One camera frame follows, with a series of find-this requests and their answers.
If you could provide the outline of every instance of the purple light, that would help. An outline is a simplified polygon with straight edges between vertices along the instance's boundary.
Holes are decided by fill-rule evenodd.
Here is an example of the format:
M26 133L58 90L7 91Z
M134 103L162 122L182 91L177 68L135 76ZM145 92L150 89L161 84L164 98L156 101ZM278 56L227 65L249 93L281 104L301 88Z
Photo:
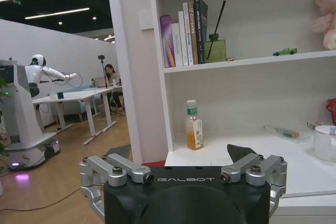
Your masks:
M15 180L17 181L18 185L23 188L29 185L29 175L28 174L19 174L15 176Z

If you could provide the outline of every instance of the purple book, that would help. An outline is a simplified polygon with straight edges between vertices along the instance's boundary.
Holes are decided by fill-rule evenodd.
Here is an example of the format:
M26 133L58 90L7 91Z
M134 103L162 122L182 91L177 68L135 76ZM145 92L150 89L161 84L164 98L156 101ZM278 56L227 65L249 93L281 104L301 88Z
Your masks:
M173 46L172 18L169 15L160 17L164 64L166 68L175 67Z

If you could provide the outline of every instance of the black book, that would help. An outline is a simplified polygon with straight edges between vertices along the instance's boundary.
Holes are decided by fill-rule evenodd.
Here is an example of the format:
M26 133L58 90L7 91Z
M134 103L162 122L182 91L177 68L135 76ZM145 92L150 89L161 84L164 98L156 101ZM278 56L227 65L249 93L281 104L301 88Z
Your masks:
M204 64L206 57L204 50L204 42L206 40L208 6L203 0L194 0L194 8L195 8L198 64Z

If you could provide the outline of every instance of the mug handle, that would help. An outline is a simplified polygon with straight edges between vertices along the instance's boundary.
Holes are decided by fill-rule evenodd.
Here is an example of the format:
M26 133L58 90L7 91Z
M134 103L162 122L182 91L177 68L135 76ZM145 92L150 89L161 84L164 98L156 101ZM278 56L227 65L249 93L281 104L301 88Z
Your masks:
M334 138L331 138L330 139L330 145L331 145L331 148L330 148L330 159L333 160L333 161L336 161L336 139Z

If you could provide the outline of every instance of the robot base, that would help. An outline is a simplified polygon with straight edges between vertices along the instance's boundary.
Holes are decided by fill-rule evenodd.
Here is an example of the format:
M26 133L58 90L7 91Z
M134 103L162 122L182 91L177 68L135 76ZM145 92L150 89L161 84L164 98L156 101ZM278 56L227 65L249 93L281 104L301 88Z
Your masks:
M60 152L57 140L49 139L38 146L23 150L6 150L9 170L33 169Z

